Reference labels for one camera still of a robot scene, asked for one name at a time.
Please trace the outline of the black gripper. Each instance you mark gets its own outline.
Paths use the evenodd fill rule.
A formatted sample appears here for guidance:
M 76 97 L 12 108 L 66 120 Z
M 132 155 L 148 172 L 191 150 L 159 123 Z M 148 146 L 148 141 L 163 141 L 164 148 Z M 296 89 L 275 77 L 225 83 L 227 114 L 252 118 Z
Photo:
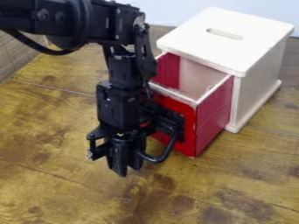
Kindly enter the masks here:
M 88 133 L 88 158 L 94 161 L 106 157 L 108 168 L 120 176 L 126 175 L 126 165 L 136 171 L 144 160 L 138 152 L 145 151 L 145 134 L 140 123 L 142 89 L 114 87 L 108 81 L 96 86 L 98 126 Z M 126 143 L 112 137 L 128 137 Z

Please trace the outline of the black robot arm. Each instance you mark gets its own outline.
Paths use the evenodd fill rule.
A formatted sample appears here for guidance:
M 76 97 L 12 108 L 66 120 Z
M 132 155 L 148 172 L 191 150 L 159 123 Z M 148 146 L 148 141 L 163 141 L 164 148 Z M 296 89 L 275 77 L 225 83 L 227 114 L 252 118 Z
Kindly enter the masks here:
M 145 14 L 106 0 L 0 0 L 0 30 L 49 55 L 102 46 L 108 79 L 96 87 L 98 126 L 89 132 L 88 158 L 106 159 L 121 177 L 138 170 L 148 133 L 141 106 L 152 98 L 156 76 Z

